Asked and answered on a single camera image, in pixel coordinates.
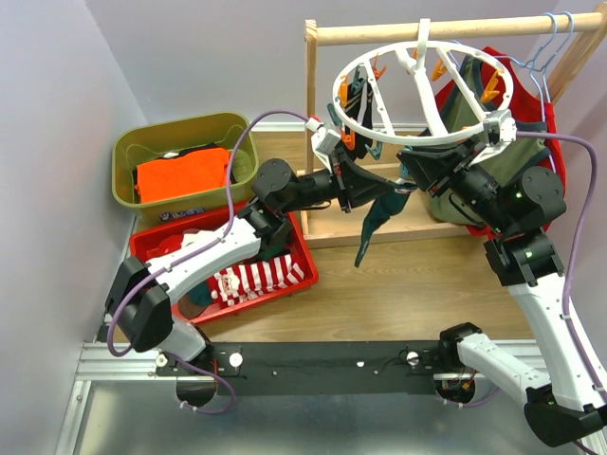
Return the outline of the dark green sock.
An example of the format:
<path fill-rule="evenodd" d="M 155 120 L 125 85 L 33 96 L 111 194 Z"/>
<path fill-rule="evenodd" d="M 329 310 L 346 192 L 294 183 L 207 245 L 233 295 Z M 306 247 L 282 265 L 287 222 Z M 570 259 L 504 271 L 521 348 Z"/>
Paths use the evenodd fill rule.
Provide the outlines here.
<path fill-rule="evenodd" d="M 373 202 L 362 223 L 360 245 L 355 259 L 355 267 L 361 265 L 371 244 L 374 233 L 392 217 L 404 210 L 410 195 L 416 189 L 417 186 L 415 184 L 405 183 L 401 188 L 383 194 Z"/>

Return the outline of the teal clothes peg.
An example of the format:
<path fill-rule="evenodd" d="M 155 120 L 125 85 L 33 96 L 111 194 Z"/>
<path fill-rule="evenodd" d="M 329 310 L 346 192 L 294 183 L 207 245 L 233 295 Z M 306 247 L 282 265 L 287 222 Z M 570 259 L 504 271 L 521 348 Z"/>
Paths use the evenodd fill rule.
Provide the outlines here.
<path fill-rule="evenodd" d="M 398 192 L 412 192 L 417 189 L 415 180 L 411 177 L 410 171 L 404 165 L 399 167 L 399 178 L 396 180 Z"/>

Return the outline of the white round clip hanger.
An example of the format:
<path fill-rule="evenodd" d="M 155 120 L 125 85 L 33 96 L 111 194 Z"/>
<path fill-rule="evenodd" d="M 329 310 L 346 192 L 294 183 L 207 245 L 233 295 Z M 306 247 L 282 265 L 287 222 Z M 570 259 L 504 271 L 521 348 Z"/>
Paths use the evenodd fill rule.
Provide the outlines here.
<path fill-rule="evenodd" d="M 478 59 L 494 70 L 494 75 L 497 80 L 504 84 L 502 102 L 496 110 L 509 110 L 509 104 L 513 98 L 513 80 L 510 74 L 506 74 L 506 67 L 493 56 L 480 49 L 445 40 L 437 40 L 436 35 L 432 30 L 433 26 L 434 23 L 427 18 L 419 20 L 418 23 L 413 25 L 413 38 L 409 41 L 403 38 L 388 38 L 385 36 L 388 28 L 386 26 L 381 26 L 379 28 L 380 34 L 383 36 L 380 39 L 383 46 L 357 57 L 344 67 L 341 74 L 334 82 L 332 103 L 336 115 L 340 118 L 343 126 L 347 126 L 351 130 L 380 143 L 406 146 L 449 145 L 463 141 L 479 133 L 482 120 L 487 111 L 480 104 L 479 100 L 476 99 L 473 91 L 470 90 L 466 82 L 459 77 L 459 71 L 454 60 L 451 58 L 452 52 L 461 53 L 470 56 L 471 58 Z M 437 54 L 441 66 L 451 75 L 452 80 L 455 82 L 457 88 L 459 88 L 465 102 L 476 118 L 474 124 L 453 133 L 450 133 L 446 128 L 444 121 L 440 117 L 434 99 L 431 79 L 426 68 L 426 56 L 430 50 Z M 394 54 L 399 64 L 413 77 L 422 112 L 430 130 L 428 136 L 399 136 L 395 133 L 393 123 L 388 114 L 388 109 L 385 106 L 380 88 L 377 84 L 378 75 L 375 74 L 372 66 L 372 60 L 374 58 L 385 54 Z M 364 70 L 367 76 L 367 82 L 371 84 L 373 89 L 377 112 L 383 122 L 383 129 L 380 131 L 364 128 L 357 120 L 348 118 L 343 111 L 346 100 L 344 84 L 347 77 L 355 73 L 358 68 Z"/>

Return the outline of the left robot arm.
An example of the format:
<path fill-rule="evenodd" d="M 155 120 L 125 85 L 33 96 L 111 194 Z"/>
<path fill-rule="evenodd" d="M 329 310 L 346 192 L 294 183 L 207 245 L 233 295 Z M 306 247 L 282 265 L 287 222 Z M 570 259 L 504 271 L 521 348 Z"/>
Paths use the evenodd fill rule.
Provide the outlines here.
<path fill-rule="evenodd" d="M 240 210 L 229 206 L 222 227 L 161 257 L 124 259 L 111 285 L 105 308 L 112 319 L 107 340 L 120 329 L 128 348 L 144 353 L 160 348 L 177 356 L 187 373 L 203 373 L 211 360 L 206 339 L 185 322 L 174 319 L 173 305 L 215 273 L 267 252 L 292 230 L 289 213 L 337 200 L 344 212 L 385 194 L 404 189 L 358 166 L 343 151 L 328 157 L 326 169 L 296 174 L 281 158 L 265 161 L 252 184 L 253 198 Z"/>

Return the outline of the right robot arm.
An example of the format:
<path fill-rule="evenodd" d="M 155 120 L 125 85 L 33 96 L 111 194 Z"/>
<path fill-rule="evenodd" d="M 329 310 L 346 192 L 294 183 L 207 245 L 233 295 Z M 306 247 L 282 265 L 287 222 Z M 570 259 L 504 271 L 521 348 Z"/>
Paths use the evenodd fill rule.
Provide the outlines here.
<path fill-rule="evenodd" d="M 566 211 L 561 179 L 530 167 L 501 186 L 476 158 L 484 146 L 469 139 L 450 148 L 405 148 L 398 158 L 431 196 L 459 198 L 492 231 L 484 244 L 490 268 L 522 308 L 546 367 L 539 373 L 498 347 L 472 323 L 443 331 L 438 364 L 469 367 L 518 401 L 533 433 L 551 447 L 606 426 L 606 370 L 571 299 L 573 267 L 564 265 L 544 231 Z"/>

